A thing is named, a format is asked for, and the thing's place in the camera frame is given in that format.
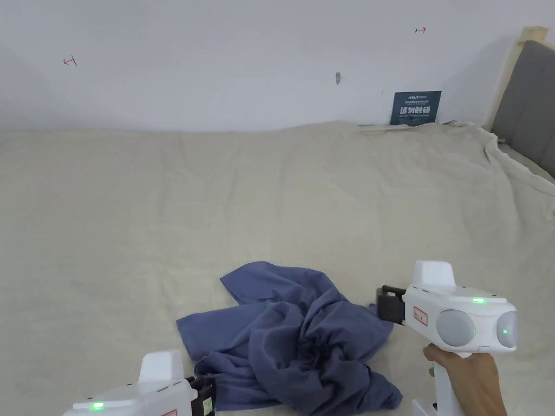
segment bed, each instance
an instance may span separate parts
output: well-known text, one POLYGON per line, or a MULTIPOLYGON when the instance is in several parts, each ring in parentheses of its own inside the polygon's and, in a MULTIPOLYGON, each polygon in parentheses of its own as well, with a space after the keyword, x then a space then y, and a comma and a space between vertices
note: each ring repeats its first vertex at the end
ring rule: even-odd
MULTIPOLYGON (((543 133, 502 123, 520 99, 519 76, 510 79, 493 133, 334 122, 266 133, 0 135, 2 414, 61 415, 135 381, 151 351, 181 349, 192 373, 175 320, 234 305, 219 277, 245 263, 322 270, 368 304, 384 283, 408 285, 418 259, 449 261, 460 284, 517 306, 518 351, 497 360, 507 409, 550 414, 555 142, 538 158, 543 133)), ((370 361, 405 395, 391 414, 432 399, 424 346, 397 327, 370 361)))

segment red warning label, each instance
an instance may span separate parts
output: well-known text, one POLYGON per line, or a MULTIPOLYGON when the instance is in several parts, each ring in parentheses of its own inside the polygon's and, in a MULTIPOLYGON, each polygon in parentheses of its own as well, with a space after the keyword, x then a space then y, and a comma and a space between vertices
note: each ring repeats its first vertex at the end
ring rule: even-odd
POLYGON ((414 317, 416 320, 420 321, 421 323, 423 323, 424 325, 428 326, 428 314, 426 312, 424 312, 423 310, 418 309, 415 306, 414 309, 414 317))

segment gray headboard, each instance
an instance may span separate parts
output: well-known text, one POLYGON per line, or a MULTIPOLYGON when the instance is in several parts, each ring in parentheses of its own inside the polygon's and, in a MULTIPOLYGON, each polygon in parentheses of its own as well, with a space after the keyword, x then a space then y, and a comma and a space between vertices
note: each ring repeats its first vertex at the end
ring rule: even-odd
POLYGON ((524 44, 492 133, 555 177, 555 50, 524 44))

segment blue label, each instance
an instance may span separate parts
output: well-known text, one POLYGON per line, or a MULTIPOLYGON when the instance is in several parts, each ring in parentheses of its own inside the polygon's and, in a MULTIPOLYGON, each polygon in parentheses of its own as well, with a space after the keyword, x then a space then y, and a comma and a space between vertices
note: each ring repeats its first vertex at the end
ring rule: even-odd
POLYGON ((441 91, 395 93, 389 124, 419 126, 436 121, 441 91))

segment white handle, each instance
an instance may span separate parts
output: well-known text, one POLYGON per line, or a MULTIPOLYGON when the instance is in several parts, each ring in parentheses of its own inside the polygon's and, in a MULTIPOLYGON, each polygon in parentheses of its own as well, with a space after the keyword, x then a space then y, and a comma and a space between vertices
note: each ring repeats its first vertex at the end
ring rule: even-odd
POLYGON ((438 363, 433 363, 433 377, 436 381, 437 416, 465 416, 462 412, 447 371, 438 363))

